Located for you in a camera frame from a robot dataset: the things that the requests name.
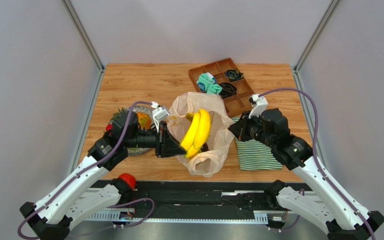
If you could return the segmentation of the dark purple mangosteen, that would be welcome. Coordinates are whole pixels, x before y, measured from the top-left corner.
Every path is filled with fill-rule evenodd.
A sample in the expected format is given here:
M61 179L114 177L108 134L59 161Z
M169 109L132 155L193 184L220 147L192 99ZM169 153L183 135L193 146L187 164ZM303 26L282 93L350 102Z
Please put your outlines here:
M207 152L209 150L208 144L204 143L200 148L201 152Z

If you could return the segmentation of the translucent beige plastic bag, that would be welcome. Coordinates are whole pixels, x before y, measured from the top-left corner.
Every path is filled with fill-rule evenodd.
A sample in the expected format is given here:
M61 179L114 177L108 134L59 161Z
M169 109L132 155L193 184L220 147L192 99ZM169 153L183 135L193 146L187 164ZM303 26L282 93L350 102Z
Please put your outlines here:
M206 141L208 150L193 158L185 158L182 155L176 158L191 175L210 178L223 167L234 139L234 135L228 130L234 121L228 117L222 98L216 94L199 92L186 92L178 96L169 108L167 127L169 132L181 141L191 125L186 115L200 109L208 111L211 117L211 130Z

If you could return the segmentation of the yellow banana bunch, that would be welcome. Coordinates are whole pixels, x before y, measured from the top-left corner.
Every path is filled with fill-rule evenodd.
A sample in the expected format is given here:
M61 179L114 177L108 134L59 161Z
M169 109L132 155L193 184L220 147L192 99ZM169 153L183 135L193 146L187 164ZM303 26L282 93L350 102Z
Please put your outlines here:
M193 114L192 122L180 146L186 150L185 158L192 158L207 142L211 131L211 116L205 109Z

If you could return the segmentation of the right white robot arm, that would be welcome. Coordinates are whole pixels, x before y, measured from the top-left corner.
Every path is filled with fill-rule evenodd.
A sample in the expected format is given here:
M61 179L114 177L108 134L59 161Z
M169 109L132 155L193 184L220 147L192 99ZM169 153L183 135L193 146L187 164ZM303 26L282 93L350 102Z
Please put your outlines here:
M322 201L319 204L276 180L264 191L269 204L292 210L330 240L367 240L384 223L379 211L368 210L333 178L304 139L291 134L279 109L265 110L260 116L245 111L228 129L239 141L255 140L269 147L274 158L304 180Z

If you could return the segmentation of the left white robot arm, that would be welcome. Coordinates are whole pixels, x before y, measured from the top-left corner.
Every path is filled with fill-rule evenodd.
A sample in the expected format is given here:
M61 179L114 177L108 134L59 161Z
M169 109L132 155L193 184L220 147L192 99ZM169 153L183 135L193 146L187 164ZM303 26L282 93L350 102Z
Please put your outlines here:
M24 223L36 234L34 239L64 240L93 214L128 200L135 184L122 177L111 180L92 195L81 196L126 159L132 148L153 148L158 158L186 154L179 141L169 133L165 121L150 130L142 130L136 112L122 112L62 183L41 200L26 202L20 207Z

